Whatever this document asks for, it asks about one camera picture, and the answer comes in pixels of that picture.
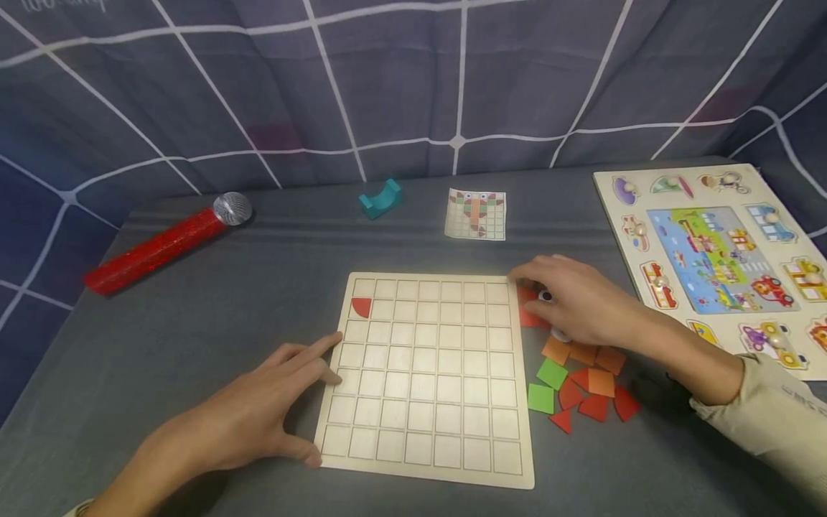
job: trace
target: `gray tablecloth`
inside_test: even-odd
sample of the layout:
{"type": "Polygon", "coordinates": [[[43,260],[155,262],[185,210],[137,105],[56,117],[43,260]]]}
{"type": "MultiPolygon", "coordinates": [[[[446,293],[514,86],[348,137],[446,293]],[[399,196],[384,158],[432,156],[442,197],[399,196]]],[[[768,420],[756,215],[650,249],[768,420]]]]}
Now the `gray tablecloth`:
{"type": "MultiPolygon", "coordinates": [[[[337,324],[355,270],[503,275],[541,252],[587,261],[629,292],[594,170],[708,165],[720,158],[400,181],[404,202],[369,221],[380,185],[251,193],[251,224],[103,299],[85,293],[0,430],[0,515],[61,515],[94,497],[156,426],[251,369],[281,342],[337,324]],[[448,187],[508,193],[507,241],[442,234],[448,187]]],[[[109,255],[207,206],[167,199],[135,211],[109,255]]],[[[526,375],[544,341],[523,330],[526,375]]],[[[633,358],[624,382],[643,369],[633,358]]],[[[313,439],[315,386],[294,408],[313,439]]],[[[533,491],[309,470],[285,460],[233,472],[209,515],[803,515],[774,472],[697,418],[645,409],[622,424],[582,415],[565,435],[531,413],[533,491]]],[[[213,488],[197,491],[201,496],[213,488]]]]}

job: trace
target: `orange square piece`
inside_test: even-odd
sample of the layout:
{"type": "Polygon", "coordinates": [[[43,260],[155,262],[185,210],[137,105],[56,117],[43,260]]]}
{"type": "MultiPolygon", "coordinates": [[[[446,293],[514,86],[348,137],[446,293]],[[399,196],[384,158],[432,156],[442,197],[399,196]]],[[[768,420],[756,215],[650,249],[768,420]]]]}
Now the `orange square piece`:
{"type": "Polygon", "coordinates": [[[614,376],[607,371],[589,368],[589,393],[614,398],[614,376]]]}
{"type": "Polygon", "coordinates": [[[597,366],[602,366],[617,376],[620,375],[620,369],[623,368],[625,362],[626,356],[612,347],[600,347],[595,358],[597,366]]]}
{"type": "Polygon", "coordinates": [[[571,342],[569,359],[582,362],[585,365],[594,366],[597,347],[594,345],[581,345],[578,342],[571,342]]]}
{"type": "Polygon", "coordinates": [[[543,355],[560,366],[566,365],[571,346],[568,343],[558,341],[554,336],[549,336],[546,340],[546,346],[543,347],[543,355]]]}

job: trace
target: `sleeve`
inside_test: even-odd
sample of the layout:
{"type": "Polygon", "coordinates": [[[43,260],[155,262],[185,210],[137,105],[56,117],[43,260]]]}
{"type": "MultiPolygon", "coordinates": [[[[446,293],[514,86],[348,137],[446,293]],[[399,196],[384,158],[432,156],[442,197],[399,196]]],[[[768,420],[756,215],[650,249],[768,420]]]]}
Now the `sleeve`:
{"type": "Polygon", "coordinates": [[[708,406],[692,399],[692,408],[827,510],[827,405],[771,357],[740,357],[743,384],[735,400],[708,406]]]}

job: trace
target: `wooden grid board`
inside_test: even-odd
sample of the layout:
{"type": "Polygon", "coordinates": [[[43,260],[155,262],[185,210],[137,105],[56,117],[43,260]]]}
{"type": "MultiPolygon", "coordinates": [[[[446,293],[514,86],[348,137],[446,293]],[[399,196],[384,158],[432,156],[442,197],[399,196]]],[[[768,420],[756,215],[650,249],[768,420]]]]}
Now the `wooden grid board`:
{"type": "Polygon", "coordinates": [[[534,487],[517,291],[503,276],[351,273],[323,466],[534,487]]]}
{"type": "Polygon", "coordinates": [[[728,352],[827,380],[825,259],[751,165],[594,177],[647,306],[728,352]]]}

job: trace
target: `pattern card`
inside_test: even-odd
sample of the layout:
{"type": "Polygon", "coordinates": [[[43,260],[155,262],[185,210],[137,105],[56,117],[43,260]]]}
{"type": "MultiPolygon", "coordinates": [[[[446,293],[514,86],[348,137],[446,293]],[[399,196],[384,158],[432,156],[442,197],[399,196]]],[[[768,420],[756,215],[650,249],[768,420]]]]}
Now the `pattern card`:
{"type": "Polygon", "coordinates": [[[445,235],[477,241],[505,240],[505,192],[448,190],[445,235]]]}
{"type": "Polygon", "coordinates": [[[352,273],[339,330],[323,467],[534,488],[513,282],[352,273]]]}

